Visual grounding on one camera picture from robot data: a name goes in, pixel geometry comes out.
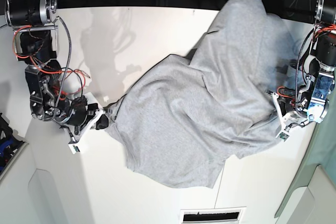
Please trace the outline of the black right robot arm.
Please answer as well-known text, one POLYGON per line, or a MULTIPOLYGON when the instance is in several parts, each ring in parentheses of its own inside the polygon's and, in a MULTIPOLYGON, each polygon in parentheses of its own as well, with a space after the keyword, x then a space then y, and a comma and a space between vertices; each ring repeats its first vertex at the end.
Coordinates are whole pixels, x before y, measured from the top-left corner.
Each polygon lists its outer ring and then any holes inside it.
POLYGON ((88 75, 69 67, 72 44, 69 30, 68 56, 64 67, 57 61, 57 0, 6 0, 4 15, 13 29, 12 47, 18 61, 24 62, 30 91, 32 116, 44 122, 54 121, 61 128, 73 127, 75 135, 84 129, 103 130, 109 125, 106 111, 89 103, 83 94, 88 75))

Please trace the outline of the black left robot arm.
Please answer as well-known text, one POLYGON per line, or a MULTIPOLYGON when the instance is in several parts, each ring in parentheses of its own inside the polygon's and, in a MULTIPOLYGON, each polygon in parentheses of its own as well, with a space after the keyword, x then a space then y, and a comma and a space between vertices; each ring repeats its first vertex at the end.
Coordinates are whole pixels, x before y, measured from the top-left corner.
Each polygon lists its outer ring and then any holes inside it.
POLYGON ((304 39, 295 65, 295 87, 272 93, 280 122, 321 123, 335 88, 335 0, 317 0, 314 28, 304 39))

